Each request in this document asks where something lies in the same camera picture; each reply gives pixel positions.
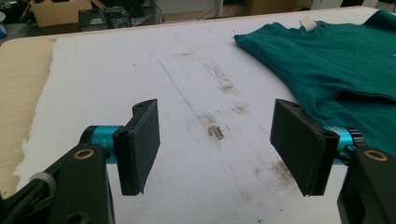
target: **wooden surface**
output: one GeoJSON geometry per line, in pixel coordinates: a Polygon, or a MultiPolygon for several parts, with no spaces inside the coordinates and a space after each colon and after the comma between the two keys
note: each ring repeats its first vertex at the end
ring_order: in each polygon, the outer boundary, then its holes
{"type": "MultiPolygon", "coordinates": [[[[188,24],[189,22],[170,25],[188,24]]],[[[130,29],[155,29],[155,26],[130,29]]],[[[103,32],[72,35],[94,35],[98,33],[103,32]]],[[[62,36],[69,35],[16,39],[8,41],[0,47],[0,142],[2,143],[0,150],[2,158],[0,162],[0,190],[4,197],[15,192],[18,179],[13,175],[13,172],[23,159],[21,145],[23,140],[29,137],[30,125],[35,114],[35,105],[50,72],[52,47],[56,39],[62,36]]]]}
{"type": "Polygon", "coordinates": [[[281,12],[292,12],[296,7],[296,0],[248,0],[246,15],[262,15],[281,12]]]}

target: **dirt stain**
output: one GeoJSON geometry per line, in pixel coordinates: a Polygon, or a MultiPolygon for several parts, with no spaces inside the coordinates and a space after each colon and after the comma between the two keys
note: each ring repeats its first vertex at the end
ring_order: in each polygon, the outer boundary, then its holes
{"type": "Polygon", "coordinates": [[[249,113],[247,104],[237,104],[234,107],[232,107],[231,110],[237,113],[238,115],[244,115],[244,114],[247,115],[249,113]]]}
{"type": "Polygon", "coordinates": [[[269,170],[277,176],[283,187],[287,187],[290,188],[291,191],[295,191],[297,185],[285,162],[273,161],[269,170]]]}
{"type": "Polygon", "coordinates": [[[251,194],[246,189],[238,189],[238,191],[245,203],[251,200],[251,194]]]}

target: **floor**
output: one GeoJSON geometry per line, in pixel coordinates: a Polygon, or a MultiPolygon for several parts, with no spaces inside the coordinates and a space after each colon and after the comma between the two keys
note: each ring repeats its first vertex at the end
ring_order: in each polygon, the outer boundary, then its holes
{"type": "MultiPolygon", "coordinates": [[[[396,3],[388,4],[384,2],[378,2],[376,6],[378,9],[385,9],[390,12],[396,11],[396,3]]],[[[6,24],[8,35],[5,38],[0,38],[0,46],[11,39],[27,37],[27,36],[38,36],[43,35],[41,29],[37,26],[37,24],[26,24],[26,23],[15,23],[15,24],[6,24]]]]}

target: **screw hole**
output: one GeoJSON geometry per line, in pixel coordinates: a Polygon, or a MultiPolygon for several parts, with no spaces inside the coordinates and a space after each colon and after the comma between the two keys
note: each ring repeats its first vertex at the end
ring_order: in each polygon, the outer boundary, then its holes
{"type": "Polygon", "coordinates": [[[95,153],[95,151],[93,151],[93,149],[90,149],[90,148],[82,149],[82,150],[76,152],[73,157],[74,157],[74,159],[81,161],[81,160],[88,159],[94,153],[95,153]]]}
{"type": "Polygon", "coordinates": [[[369,157],[373,160],[376,160],[376,161],[387,161],[388,160],[387,155],[385,155],[382,152],[375,151],[375,150],[365,150],[364,155],[366,155],[367,157],[369,157]]]}

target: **cardboard box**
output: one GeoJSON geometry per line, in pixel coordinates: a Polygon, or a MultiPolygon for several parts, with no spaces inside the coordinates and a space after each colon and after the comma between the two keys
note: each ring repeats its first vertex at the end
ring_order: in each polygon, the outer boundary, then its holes
{"type": "Polygon", "coordinates": [[[70,0],[58,3],[53,3],[51,0],[36,3],[32,0],[30,5],[39,27],[78,23],[78,11],[92,8],[90,0],[70,0]]]}

